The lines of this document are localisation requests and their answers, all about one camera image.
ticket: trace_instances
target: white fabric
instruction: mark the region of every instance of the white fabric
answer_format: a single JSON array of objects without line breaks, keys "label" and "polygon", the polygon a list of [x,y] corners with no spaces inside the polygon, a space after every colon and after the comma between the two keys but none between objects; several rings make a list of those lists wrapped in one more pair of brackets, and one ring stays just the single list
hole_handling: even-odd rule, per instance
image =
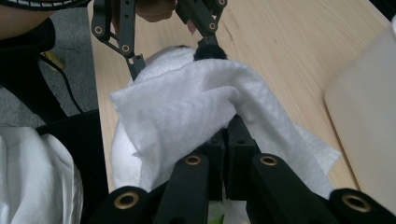
[{"label": "white fabric", "polygon": [[111,153],[115,187],[156,188],[176,161],[237,113],[262,152],[284,159],[311,190],[328,197],[332,186],[326,174],[339,153],[295,125],[250,67],[226,60],[193,62],[193,53],[160,51],[134,83],[110,94],[119,115]]},{"label": "white fabric", "polygon": [[0,127],[0,223],[75,224],[82,183],[66,148],[32,128]]}]

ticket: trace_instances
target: black cable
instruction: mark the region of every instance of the black cable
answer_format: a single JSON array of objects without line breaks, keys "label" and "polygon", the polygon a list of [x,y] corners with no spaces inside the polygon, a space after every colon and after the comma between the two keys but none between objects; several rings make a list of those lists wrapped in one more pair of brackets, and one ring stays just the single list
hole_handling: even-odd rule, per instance
[{"label": "black cable", "polygon": [[49,60],[48,58],[44,57],[41,54],[38,54],[38,58],[41,59],[43,62],[49,64],[49,66],[55,68],[59,73],[61,73],[62,78],[64,79],[64,84],[66,85],[67,88],[67,92],[69,93],[70,98],[73,101],[73,104],[76,106],[77,110],[79,111],[80,114],[84,113],[82,111],[82,109],[79,107],[76,99],[74,98],[72,89],[70,88],[70,84],[69,84],[69,80],[67,79],[66,74],[64,73],[64,70],[62,70],[58,65],[56,65],[55,63],[53,63],[51,60]]}]

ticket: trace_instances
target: black metal bracket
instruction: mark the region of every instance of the black metal bracket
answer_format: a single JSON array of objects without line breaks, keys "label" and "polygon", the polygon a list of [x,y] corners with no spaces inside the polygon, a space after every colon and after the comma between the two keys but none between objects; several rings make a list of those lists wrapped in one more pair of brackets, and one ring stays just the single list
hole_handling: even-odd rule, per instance
[{"label": "black metal bracket", "polygon": [[112,192],[91,223],[206,223],[208,201],[223,200],[222,185],[227,199],[247,202],[252,224],[396,223],[396,216],[357,190],[337,189],[329,200],[310,191],[281,158],[260,153],[239,117],[178,161],[169,181],[154,191]]},{"label": "black metal bracket", "polygon": [[[94,1],[92,33],[99,41],[111,47],[125,58],[131,77],[135,80],[140,71],[146,66],[143,55],[136,56],[134,54],[136,1],[120,0],[120,35],[115,35],[110,30],[112,18],[111,8],[111,0]],[[117,45],[112,44],[110,38],[117,41]]]},{"label": "black metal bracket", "polygon": [[[203,36],[198,42],[199,46],[217,45],[215,32],[226,6],[227,0],[178,0],[176,12],[184,23],[188,20],[192,21]],[[110,31],[111,8],[111,0],[94,0],[92,33],[99,41],[125,58],[131,77],[135,80],[140,71],[146,67],[143,55],[134,54],[136,1],[120,0],[120,35]],[[117,42],[117,45],[110,42],[111,38]]]}]

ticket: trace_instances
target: person's hand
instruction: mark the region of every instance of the person's hand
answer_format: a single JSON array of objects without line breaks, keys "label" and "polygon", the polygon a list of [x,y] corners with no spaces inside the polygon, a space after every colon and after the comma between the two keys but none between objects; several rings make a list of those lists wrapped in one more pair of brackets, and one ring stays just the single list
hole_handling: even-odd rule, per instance
[{"label": "person's hand", "polygon": [[136,0],[136,14],[146,21],[155,22],[171,18],[176,0]]}]

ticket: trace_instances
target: white plastic container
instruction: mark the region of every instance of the white plastic container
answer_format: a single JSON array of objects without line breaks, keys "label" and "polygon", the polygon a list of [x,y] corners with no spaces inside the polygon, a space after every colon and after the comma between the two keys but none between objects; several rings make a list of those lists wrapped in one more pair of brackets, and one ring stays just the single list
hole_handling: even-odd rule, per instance
[{"label": "white plastic container", "polygon": [[396,17],[325,102],[361,191],[396,214]]}]

